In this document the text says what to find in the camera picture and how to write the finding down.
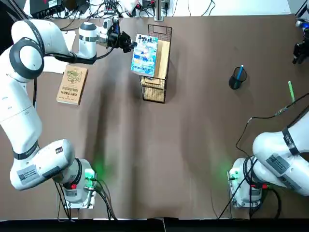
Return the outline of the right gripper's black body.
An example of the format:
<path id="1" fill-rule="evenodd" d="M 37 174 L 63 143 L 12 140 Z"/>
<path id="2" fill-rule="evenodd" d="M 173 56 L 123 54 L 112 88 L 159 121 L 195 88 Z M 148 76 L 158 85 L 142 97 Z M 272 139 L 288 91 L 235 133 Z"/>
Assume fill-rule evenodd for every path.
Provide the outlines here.
<path id="1" fill-rule="evenodd" d="M 294 45 L 294 57 L 307 57 L 309 55 L 309 38 L 305 37 L 303 41 Z"/>

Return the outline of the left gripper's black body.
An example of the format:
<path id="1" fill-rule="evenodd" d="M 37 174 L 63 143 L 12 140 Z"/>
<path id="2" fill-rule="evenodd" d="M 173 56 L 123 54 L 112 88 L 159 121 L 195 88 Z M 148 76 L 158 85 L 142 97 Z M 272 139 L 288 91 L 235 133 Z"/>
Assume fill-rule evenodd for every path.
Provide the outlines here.
<path id="1" fill-rule="evenodd" d="M 107 46 L 121 48 L 124 53 L 128 53 L 132 50 L 132 39 L 124 31 L 122 31 L 121 34 L 116 32 L 109 32 Z"/>

